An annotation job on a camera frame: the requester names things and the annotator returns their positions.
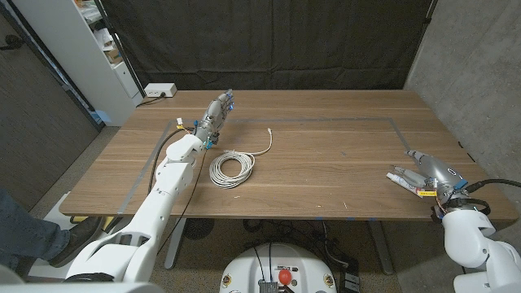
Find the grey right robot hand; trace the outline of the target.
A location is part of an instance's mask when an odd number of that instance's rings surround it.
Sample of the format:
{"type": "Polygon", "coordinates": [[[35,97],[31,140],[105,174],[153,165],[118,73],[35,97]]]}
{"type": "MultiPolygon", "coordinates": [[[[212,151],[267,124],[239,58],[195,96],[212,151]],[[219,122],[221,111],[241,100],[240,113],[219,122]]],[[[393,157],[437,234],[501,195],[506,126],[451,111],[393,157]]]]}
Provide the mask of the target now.
{"type": "Polygon", "coordinates": [[[405,154],[413,160],[418,172],[393,165],[392,171],[387,174],[392,182],[419,198],[436,197],[440,203],[468,196],[463,190],[468,181],[454,168],[420,151],[409,150],[405,154]]]}

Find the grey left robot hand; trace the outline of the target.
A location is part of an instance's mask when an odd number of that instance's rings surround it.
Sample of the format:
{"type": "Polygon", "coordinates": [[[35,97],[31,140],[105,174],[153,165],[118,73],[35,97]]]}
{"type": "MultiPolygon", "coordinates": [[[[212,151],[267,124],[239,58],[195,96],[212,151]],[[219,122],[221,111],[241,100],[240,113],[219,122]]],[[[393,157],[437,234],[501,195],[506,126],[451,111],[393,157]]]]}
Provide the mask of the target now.
{"type": "Polygon", "coordinates": [[[228,114],[234,109],[234,94],[232,89],[220,94],[208,105],[202,119],[196,126],[195,136],[205,144],[217,144],[219,132],[228,114]]]}

